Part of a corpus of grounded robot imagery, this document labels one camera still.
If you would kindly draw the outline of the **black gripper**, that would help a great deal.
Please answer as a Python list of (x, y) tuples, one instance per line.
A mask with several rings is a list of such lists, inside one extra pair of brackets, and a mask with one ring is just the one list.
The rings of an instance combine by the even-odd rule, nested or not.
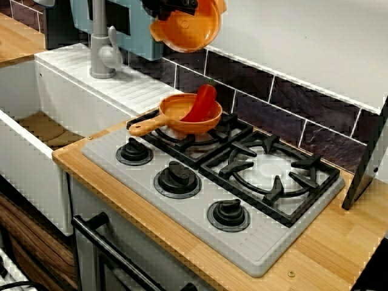
[(195, 15), (198, 8), (197, 0), (142, 0), (143, 6), (150, 11), (157, 12), (158, 19), (168, 20), (172, 12), (183, 12), (187, 15)]

